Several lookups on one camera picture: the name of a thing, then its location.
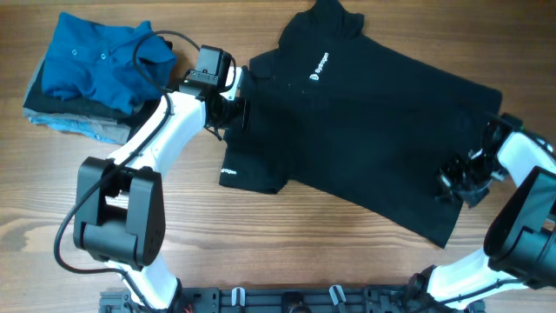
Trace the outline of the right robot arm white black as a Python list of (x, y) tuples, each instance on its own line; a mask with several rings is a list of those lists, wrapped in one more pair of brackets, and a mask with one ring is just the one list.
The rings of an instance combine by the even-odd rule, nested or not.
[(404, 290), (407, 312), (468, 310), (509, 290), (555, 284), (555, 149), (517, 117), (493, 115), (481, 147), (440, 168), (443, 196), (476, 206), (495, 181), (511, 178), (516, 191), (489, 227), (481, 249), (459, 261), (416, 274)]

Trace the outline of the black polo shirt white logo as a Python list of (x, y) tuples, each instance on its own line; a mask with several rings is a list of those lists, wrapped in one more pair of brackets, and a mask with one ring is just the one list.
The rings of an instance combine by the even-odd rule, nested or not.
[(480, 147), (502, 95), (376, 43), (363, 24), (318, 1), (250, 60), (249, 126), (226, 131), (220, 183), (275, 194), (295, 180), (444, 247), (462, 204), (440, 197), (438, 172)]

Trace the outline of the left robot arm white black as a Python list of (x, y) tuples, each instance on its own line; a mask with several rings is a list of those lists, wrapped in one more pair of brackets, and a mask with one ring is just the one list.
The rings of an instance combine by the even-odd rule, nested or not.
[(68, 219), (79, 250), (126, 284), (130, 312), (189, 312), (180, 280), (160, 253), (166, 218), (162, 180), (186, 144), (204, 129), (248, 121), (236, 92), (242, 69), (226, 51), (203, 45), (195, 68), (162, 95), (150, 119), (107, 159), (87, 158)]

